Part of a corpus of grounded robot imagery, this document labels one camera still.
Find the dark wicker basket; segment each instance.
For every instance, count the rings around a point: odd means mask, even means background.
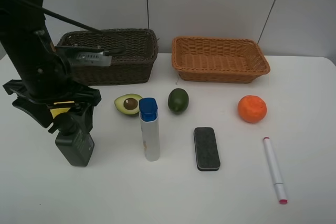
[[[108,29],[103,32],[73,31],[62,36],[59,46],[100,46],[108,51],[126,46],[123,55],[112,57],[111,66],[75,66],[72,67],[72,78],[88,86],[147,82],[158,56],[155,33],[149,29]]]

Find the orange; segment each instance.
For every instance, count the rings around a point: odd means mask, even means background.
[[[248,123],[260,122],[266,113],[266,103],[255,95],[247,95],[238,103],[238,114]]]

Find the wicker basket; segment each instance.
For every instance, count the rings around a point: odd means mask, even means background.
[[[250,83],[270,72],[261,49],[249,39],[176,37],[172,64],[186,81]]]
[[[100,46],[113,51],[126,45],[125,54],[113,56],[109,67],[75,66],[72,67],[72,78],[88,86],[147,82],[158,56],[155,33],[149,29],[109,29],[103,32],[74,31],[62,36],[59,46]]]

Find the avocado half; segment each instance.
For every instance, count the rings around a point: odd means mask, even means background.
[[[138,94],[125,94],[114,101],[114,105],[125,115],[135,115],[139,112],[139,101],[142,99]]]

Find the white bottle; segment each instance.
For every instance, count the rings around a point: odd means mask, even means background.
[[[143,98],[139,101],[139,116],[145,157],[148,161],[157,161],[160,157],[159,118],[156,100]]]

